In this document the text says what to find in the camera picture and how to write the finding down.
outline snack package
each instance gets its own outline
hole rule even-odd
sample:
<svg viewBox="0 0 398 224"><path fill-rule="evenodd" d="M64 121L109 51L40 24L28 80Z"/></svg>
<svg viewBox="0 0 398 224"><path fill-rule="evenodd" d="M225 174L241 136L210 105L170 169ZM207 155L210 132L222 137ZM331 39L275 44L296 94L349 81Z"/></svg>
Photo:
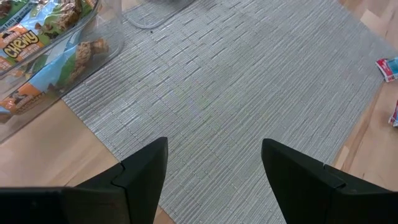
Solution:
<svg viewBox="0 0 398 224"><path fill-rule="evenodd" d="M38 56L33 62L28 63L17 70L13 70L12 73L9 73L10 75L5 78L5 81L7 83L13 83L23 75L25 76L26 80L32 78L34 74L40 71L40 69L42 69L44 66L48 65L52 60L63 54L65 51L76 46L76 44L80 41L80 37L81 30L74 33L71 37L61 41L48 52Z"/></svg>
<svg viewBox="0 0 398 224"><path fill-rule="evenodd" d="M93 6L89 0L41 0L20 24L0 34L0 72L49 45Z"/></svg>
<svg viewBox="0 0 398 224"><path fill-rule="evenodd" d="M389 123L392 124L393 127L398 127L398 101L396 104L396 110L394 114L390 117Z"/></svg>
<svg viewBox="0 0 398 224"><path fill-rule="evenodd" d="M394 81L398 78L398 57L393 59L382 58L376 62L386 82Z"/></svg>
<svg viewBox="0 0 398 224"><path fill-rule="evenodd" d="M0 123L29 111L51 92L63 93L82 74L94 55L108 50L104 39L81 42L52 60L28 82L0 101Z"/></svg>
<svg viewBox="0 0 398 224"><path fill-rule="evenodd" d="M24 72L26 79L30 79L32 75L36 74L43 67L48 65L54 59L56 59L59 55L63 54L67 50L76 46L80 41L81 30L74 33L70 38L67 38L57 44L54 48L46 52L45 54L40 55L37 59L35 59L30 67L27 68L26 72Z"/></svg>
<svg viewBox="0 0 398 224"><path fill-rule="evenodd" d="M0 1L0 32L20 22L35 5L33 0Z"/></svg>

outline plastic bin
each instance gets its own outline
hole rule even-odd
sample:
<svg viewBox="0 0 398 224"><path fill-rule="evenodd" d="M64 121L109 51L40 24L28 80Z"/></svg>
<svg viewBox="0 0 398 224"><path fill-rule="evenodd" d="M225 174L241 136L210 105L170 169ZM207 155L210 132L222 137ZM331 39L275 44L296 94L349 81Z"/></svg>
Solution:
<svg viewBox="0 0 398 224"><path fill-rule="evenodd" d="M133 6L126 19L136 27L152 29L189 6L195 0L129 0Z"/></svg>
<svg viewBox="0 0 398 224"><path fill-rule="evenodd" d="M0 73L0 141L120 53L121 0L75 1L89 2L93 10L51 44Z"/></svg>

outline chewy granola bar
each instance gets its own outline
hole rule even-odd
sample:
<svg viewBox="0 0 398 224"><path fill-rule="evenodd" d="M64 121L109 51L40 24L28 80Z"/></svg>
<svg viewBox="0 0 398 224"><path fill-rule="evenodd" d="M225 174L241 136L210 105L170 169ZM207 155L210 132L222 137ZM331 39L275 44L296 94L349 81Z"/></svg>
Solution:
<svg viewBox="0 0 398 224"><path fill-rule="evenodd" d="M104 39L81 42L64 52L35 74L6 99L0 101L0 123L24 114L38 105L49 92L63 92L85 71L96 54L109 51Z"/></svg>
<svg viewBox="0 0 398 224"><path fill-rule="evenodd" d="M94 7L89 0L41 1L20 24L0 33L0 72L49 45Z"/></svg>
<svg viewBox="0 0 398 224"><path fill-rule="evenodd" d="M0 0L0 32L20 22L35 5L32 0Z"/></svg>

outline black plastic piece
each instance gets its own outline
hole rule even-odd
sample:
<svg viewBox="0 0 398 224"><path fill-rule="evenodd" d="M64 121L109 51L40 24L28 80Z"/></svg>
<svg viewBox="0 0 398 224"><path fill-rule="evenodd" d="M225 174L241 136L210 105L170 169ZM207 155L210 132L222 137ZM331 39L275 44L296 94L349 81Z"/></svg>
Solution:
<svg viewBox="0 0 398 224"><path fill-rule="evenodd" d="M324 165L277 141L262 161L288 224L398 223L398 193Z"/></svg>
<svg viewBox="0 0 398 224"><path fill-rule="evenodd" d="M73 188L0 189L1 223L153 223L167 154L159 138Z"/></svg>

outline woven placemat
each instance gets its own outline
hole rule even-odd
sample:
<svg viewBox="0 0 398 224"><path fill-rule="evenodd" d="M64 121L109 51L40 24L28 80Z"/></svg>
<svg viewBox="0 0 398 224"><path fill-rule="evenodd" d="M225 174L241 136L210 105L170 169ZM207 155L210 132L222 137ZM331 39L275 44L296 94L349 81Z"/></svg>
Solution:
<svg viewBox="0 0 398 224"><path fill-rule="evenodd" d="M396 54L332 0L197 0L124 30L64 100L118 159L169 138L160 205L177 223L283 223L262 139L331 162Z"/></svg>

